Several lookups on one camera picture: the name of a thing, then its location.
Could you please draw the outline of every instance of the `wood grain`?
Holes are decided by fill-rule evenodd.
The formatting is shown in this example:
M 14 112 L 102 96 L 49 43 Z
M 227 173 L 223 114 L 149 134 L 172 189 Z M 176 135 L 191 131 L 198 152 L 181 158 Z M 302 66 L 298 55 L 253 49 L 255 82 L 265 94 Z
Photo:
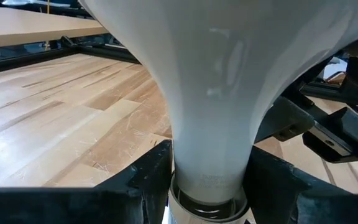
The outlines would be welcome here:
M 0 47 L 106 33 L 90 19 L 0 7 Z
M 172 137 L 166 107 L 147 70 L 127 62 L 78 54 L 0 72 L 0 186 L 95 186 Z M 358 162 L 324 162 L 299 136 L 257 146 L 358 193 Z

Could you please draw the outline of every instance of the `wooden board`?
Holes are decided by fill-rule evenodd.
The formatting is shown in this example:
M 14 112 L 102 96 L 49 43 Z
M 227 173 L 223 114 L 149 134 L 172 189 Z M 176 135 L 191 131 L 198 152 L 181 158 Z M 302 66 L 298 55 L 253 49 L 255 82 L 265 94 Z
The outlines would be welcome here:
M 0 47 L 105 34 L 98 21 L 0 7 Z
M 344 106 L 313 100 L 327 112 Z M 92 187 L 171 135 L 141 65 L 78 54 L 0 73 L 0 186 Z M 258 146 L 358 193 L 358 162 L 324 162 L 300 137 Z

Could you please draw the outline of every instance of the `light wood surface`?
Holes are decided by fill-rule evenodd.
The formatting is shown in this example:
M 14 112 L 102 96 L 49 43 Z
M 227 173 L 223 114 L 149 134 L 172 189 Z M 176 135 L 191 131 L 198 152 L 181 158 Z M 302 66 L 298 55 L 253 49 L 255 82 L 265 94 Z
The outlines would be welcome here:
M 0 47 L 105 34 L 98 21 L 0 7 Z
M 327 112 L 344 106 L 313 100 Z M 79 54 L 0 73 L 0 186 L 92 187 L 171 136 L 141 65 Z M 324 162 L 301 137 L 258 146 L 358 193 L 358 162 Z

